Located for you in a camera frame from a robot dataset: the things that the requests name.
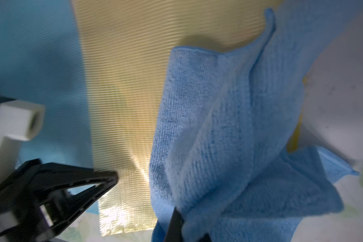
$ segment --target yellow mesh fabric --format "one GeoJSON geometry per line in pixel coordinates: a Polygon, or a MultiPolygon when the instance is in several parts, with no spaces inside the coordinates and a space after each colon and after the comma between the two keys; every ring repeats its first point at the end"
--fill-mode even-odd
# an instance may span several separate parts
{"type": "MultiPolygon", "coordinates": [[[[306,83],[307,83],[307,78],[304,77],[303,84],[305,85],[306,83]]],[[[292,152],[297,149],[298,139],[300,138],[301,122],[302,122],[302,115],[300,115],[300,117],[298,118],[297,126],[293,131],[292,136],[289,138],[288,143],[286,144],[287,152],[292,152]]]]}
{"type": "Polygon", "coordinates": [[[99,200],[102,235],[147,230],[148,164],[169,51],[243,46],[281,0],[73,0],[84,59],[94,167],[116,170],[99,200]]]}

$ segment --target blue microfiber cloth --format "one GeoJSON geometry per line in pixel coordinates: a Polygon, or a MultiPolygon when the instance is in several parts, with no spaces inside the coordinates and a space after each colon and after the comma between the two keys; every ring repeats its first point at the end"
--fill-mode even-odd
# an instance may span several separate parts
{"type": "Polygon", "coordinates": [[[283,223],[343,209],[316,149],[288,154],[285,144],[301,111],[302,78],[362,6],[288,0],[276,14],[266,10],[265,31],[246,47],[171,51],[149,166],[154,241],[174,207],[186,242],[207,232],[214,242],[287,241],[283,223]],[[272,226],[282,240],[262,235],[272,226]]]}

